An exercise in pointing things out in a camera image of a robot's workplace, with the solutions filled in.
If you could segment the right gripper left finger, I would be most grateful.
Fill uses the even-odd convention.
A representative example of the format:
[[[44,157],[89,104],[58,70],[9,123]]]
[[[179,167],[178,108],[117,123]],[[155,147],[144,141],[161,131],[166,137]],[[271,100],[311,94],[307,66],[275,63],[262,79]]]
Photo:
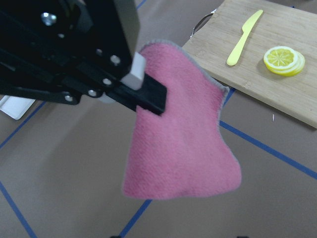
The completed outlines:
[[[107,72],[133,90],[142,87],[146,60],[136,52],[140,22],[132,0],[87,0],[97,32],[96,54]]]

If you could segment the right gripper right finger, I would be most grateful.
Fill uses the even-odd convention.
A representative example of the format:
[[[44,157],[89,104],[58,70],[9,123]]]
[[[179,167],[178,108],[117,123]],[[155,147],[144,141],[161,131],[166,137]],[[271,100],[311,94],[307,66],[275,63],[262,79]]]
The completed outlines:
[[[124,85],[107,72],[104,72],[104,77],[111,82],[103,83],[105,94],[111,99],[133,111],[140,106],[156,115],[164,113],[167,88],[148,74],[145,75],[141,88],[137,90]]]

